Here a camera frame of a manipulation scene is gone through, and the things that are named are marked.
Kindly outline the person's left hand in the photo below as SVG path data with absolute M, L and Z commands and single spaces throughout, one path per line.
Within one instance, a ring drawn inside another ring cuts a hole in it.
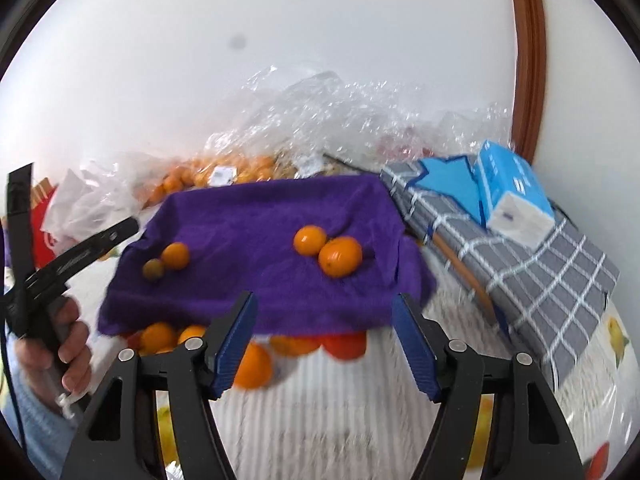
M 65 298 L 65 304 L 56 311 L 54 322 L 66 335 L 58 348 L 58 359 L 67 365 L 67 370 L 58 384 L 67 393 L 81 396 L 91 382 L 92 352 L 87 344 L 89 327 L 81 321 L 80 309 L 74 298 Z M 14 354 L 22 370 L 23 382 L 42 404 L 57 410 L 55 399 L 58 394 L 48 377 L 48 370 L 54 364 L 53 354 L 39 339 L 28 338 L 14 342 Z

